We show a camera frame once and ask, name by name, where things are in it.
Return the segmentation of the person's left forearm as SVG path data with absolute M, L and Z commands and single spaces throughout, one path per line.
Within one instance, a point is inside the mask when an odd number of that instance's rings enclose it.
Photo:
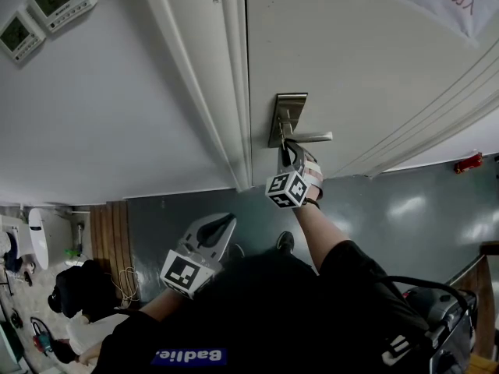
M 158 322 L 176 312 L 186 299 L 177 291 L 166 288 L 152 301 L 143 306 L 140 311 Z

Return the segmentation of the wooden slat panel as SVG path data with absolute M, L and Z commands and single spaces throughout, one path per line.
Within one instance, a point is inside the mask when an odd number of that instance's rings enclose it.
M 122 306 L 136 308 L 140 294 L 131 255 L 125 200 L 90 208 L 90 238 L 93 260 L 111 276 L 116 298 Z

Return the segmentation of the black backpack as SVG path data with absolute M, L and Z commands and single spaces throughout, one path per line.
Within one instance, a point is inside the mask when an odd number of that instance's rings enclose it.
M 110 316 L 118 304 L 111 276 L 92 259 L 59 273 L 48 296 L 53 312 L 69 319 L 80 312 L 91 323 Z

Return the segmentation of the black equipment case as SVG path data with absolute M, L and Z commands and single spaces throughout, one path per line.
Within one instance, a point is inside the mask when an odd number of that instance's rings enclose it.
M 462 314 L 462 308 L 456 297 L 442 289 L 416 287 L 409 289 L 403 296 L 432 330 L 440 326 L 449 315 L 452 319 L 451 325 L 454 326 Z

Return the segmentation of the white panelled door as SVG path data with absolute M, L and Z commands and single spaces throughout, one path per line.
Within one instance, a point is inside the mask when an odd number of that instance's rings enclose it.
M 296 134 L 332 132 L 310 145 L 329 178 L 494 151 L 499 12 L 473 41 L 406 0 L 246 0 L 246 24 L 254 185 L 277 94 L 308 94 Z

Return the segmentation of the wooden furniture frame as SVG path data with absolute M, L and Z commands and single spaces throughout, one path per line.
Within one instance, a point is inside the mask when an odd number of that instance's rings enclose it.
M 491 360 L 495 341 L 495 304 L 488 257 L 499 257 L 499 241 L 480 245 L 479 256 L 449 280 L 454 288 L 473 291 L 478 299 L 474 353 Z

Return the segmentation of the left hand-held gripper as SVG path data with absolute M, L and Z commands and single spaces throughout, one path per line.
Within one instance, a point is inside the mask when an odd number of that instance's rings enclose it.
M 168 251 L 160 279 L 168 288 L 193 299 L 222 270 L 220 260 L 235 226 L 233 213 L 215 213 L 194 221 L 180 245 Z

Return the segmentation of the small red device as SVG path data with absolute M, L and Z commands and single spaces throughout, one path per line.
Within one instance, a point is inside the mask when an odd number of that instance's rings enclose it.
M 479 152 L 472 155 L 471 157 L 467 157 L 466 159 L 457 162 L 454 166 L 454 172 L 456 174 L 461 174 L 473 168 L 478 168 L 482 164 L 483 164 L 483 154 Z

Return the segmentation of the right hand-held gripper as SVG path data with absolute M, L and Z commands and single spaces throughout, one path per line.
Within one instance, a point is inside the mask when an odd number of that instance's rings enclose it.
M 280 209 L 300 207 L 311 183 L 305 179 L 305 150 L 292 139 L 278 148 L 277 174 L 267 179 L 266 197 Z

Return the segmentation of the white oval board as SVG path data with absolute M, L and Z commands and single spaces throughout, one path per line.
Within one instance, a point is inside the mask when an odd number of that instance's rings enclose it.
M 47 239 L 44 233 L 43 218 L 41 210 L 33 208 L 28 215 L 28 226 L 30 237 L 34 249 L 34 255 L 42 270 L 46 270 L 49 264 Z

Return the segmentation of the person's right hand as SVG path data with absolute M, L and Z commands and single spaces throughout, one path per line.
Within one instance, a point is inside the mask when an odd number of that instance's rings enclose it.
M 306 153 L 305 158 L 304 175 L 309 185 L 307 197 L 318 201 L 323 196 L 324 178 L 317 160 L 309 153 Z

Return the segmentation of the chest-mounted phone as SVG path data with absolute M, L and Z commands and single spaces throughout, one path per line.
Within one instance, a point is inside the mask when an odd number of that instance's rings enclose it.
M 434 331 L 434 351 L 428 374 L 465 374 L 476 337 L 473 325 L 475 306 L 463 310 L 460 304 L 448 309 Z

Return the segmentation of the white wall thermostat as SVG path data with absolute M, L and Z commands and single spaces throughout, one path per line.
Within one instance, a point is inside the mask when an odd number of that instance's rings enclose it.
M 28 10 L 50 33 L 89 12 L 97 0 L 27 0 Z
M 45 32 L 25 9 L 17 9 L 0 29 L 0 48 L 19 64 L 45 41 Z

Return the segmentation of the person's right shoe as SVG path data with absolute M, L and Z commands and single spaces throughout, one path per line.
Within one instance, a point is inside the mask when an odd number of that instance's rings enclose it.
M 295 247 L 293 234 L 290 231 L 282 232 L 277 240 L 276 249 L 284 255 L 291 255 Z

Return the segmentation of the steel lock plate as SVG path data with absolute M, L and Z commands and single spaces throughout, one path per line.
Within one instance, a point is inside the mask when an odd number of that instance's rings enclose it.
M 288 133 L 294 133 L 307 97 L 307 93 L 278 93 L 276 95 L 267 144 L 269 148 L 280 146 L 279 129 L 281 126 L 285 127 Z

